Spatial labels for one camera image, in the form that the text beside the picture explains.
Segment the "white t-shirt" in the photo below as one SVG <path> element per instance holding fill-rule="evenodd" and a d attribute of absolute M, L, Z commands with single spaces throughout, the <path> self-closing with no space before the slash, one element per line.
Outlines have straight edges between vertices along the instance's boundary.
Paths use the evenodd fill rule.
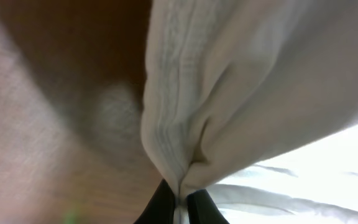
<path fill-rule="evenodd" d="M 143 147 L 229 223 L 358 223 L 358 1 L 154 1 Z"/>

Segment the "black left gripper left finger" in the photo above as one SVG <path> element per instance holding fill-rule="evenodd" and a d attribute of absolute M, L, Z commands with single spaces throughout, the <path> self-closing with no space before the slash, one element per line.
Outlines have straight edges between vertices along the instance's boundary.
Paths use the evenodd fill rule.
<path fill-rule="evenodd" d="M 134 224 L 173 224 L 175 195 L 163 179 Z"/>

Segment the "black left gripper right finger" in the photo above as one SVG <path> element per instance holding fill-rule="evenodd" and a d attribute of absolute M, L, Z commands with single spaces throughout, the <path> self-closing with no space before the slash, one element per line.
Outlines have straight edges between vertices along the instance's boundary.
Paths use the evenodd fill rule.
<path fill-rule="evenodd" d="M 229 224 L 207 190 L 198 190 L 186 197 L 190 224 Z"/>

